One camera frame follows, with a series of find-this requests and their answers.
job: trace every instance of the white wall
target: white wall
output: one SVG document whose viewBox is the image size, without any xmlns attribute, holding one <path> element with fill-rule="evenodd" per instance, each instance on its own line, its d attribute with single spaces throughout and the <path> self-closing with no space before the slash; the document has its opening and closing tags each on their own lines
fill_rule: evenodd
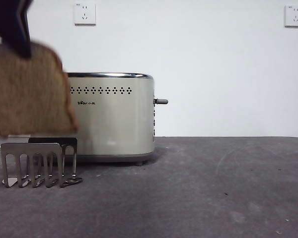
<svg viewBox="0 0 298 238">
<path fill-rule="evenodd" d="M 97 26 L 74 0 L 35 0 L 32 40 L 67 71 L 151 74 L 158 136 L 298 136 L 298 29 L 288 0 L 98 0 Z"/>
</svg>

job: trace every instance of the toaster brand logo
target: toaster brand logo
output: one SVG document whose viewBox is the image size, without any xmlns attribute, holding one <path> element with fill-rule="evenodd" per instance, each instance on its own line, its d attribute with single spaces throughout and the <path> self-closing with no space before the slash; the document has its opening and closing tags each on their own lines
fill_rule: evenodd
<svg viewBox="0 0 298 238">
<path fill-rule="evenodd" d="M 83 101 L 77 102 L 77 104 L 79 104 L 79 105 L 96 105 L 95 102 L 83 102 Z"/>
</svg>

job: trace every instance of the toaster base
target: toaster base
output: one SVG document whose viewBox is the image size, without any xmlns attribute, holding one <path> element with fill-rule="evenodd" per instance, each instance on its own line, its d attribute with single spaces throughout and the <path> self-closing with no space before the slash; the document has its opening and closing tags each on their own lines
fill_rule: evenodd
<svg viewBox="0 0 298 238">
<path fill-rule="evenodd" d="M 77 155 L 77 163 L 115 163 L 115 162 L 144 162 L 153 158 L 153 152 L 135 155 Z"/>
</svg>

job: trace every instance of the metal bread rack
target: metal bread rack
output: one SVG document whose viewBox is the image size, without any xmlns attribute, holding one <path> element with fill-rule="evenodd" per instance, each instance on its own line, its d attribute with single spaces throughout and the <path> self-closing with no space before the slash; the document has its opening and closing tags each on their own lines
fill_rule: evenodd
<svg viewBox="0 0 298 238">
<path fill-rule="evenodd" d="M 67 147 L 73 148 L 73 169 L 70 178 L 65 177 L 65 153 Z M 9 178 L 6 166 L 6 156 L 12 154 L 15 159 L 16 178 Z M 26 175 L 21 177 L 21 155 L 26 155 Z M 82 178 L 76 177 L 77 139 L 74 137 L 30 137 L 28 143 L 4 143 L 1 145 L 1 161 L 3 184 L 12 187 L 18 183 L 19 187 L 32 184 L 39 187 L 43 182 L 47 188 L 60 182 L 60 187 L 66 187 L 82 182 Z M 57 158 L 58 177 L 53 178 L 53 158 Z M 41 175 L 42 161 L 44 177 Z"/>
</svg>

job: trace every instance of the toaster lever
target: toaster lever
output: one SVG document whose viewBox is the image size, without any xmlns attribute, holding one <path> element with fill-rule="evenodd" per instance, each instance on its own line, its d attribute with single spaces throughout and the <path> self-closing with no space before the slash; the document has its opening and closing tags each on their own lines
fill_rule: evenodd
<svg viewBox="0 0 298 238">
<path fill-rule="evenodd" d="M 154 103 L 155 104 L 168 104 L 168 100 L 167 99 L 158 99 L 158 98 L 155 98 L 154 99 Z"/>
</svg>

